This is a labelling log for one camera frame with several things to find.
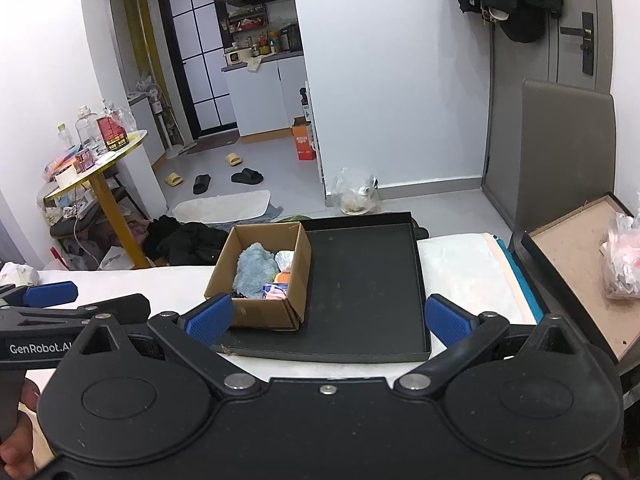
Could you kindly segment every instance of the yellow curtain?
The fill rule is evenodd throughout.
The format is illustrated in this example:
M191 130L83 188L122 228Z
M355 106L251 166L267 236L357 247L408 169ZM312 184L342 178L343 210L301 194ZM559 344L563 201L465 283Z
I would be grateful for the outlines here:
M156 38L154 37L151 15L146 0L124 0L124 8L127 13L127 24L133 44L133 53L141 74L151 74L155 82L162 89L162 96L167 105L171 105L169 94L166 90L166 82L162 74Z

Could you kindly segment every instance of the cardboard box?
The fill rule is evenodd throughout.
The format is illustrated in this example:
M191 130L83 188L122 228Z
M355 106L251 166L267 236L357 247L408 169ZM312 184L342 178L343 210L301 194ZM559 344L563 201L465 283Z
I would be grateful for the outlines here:
M560 296L587 339L614 362L640 359L640 300L606 297L600 246L615 213L628 211L607 195L532 233L522 245Z
M308 123L304 117L296 117L291 132L296 139L296 149L298 150L298 160L314 160L316 152L311 146L307 131Z
M297 330L305 319L306 286L311 265L311 245L299 222L238 225L231 229L207 285L205 298L212 298L220 292L233 292L240 253L256 242L274 254L294 251L287 297L284 300L234 298L233 326Z

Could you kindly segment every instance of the gray tile floor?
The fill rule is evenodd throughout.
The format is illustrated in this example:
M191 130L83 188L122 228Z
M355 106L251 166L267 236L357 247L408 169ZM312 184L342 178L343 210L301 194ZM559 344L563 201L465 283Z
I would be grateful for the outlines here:
M230 167L225 157L236 152L242 164ZM231 182L231 175L242 168L251 168L264 175L257 186ZM184 179L177 187L170 187L164 178L175 171ZM211 176L209 190L199 196L193 194L193 182L197 175ZM284 208L283 215L304 214L312 218L341 214L324 204L324 189L318 178L315 161L300 161L292 138L275 139L254 144L240 144L216 148L206 152L184 153L168 160L157 173L170 210L180 202L193 198L243 193L255 189L271 191L271 203ZM480 190L459 191L413 198L385 200L382 212L410 211L431 236L458 233L494 234L506 242L511 231Z

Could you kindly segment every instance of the metal pivot bolt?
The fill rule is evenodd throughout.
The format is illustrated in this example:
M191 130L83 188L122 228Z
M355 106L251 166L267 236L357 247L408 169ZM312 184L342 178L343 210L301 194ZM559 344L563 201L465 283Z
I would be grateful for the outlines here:
M407 374L400 377L400 386L405 390L424 390L431 385L431 378L424 374Z
M225 386L232 390L246 390L255 384L255 377L249 374L231 374L225 377Z
M333 395L337 393L338 388L333 386L332 384L323 384L320 386L320 393L323 395Z

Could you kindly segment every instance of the white bath mat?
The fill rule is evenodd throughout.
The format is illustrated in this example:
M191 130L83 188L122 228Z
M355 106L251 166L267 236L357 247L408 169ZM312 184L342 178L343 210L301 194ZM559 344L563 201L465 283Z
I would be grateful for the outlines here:
M264 215L271 199L271 191L261 189L235 195L197 198L179 203L174 208L178 222L226 224Z

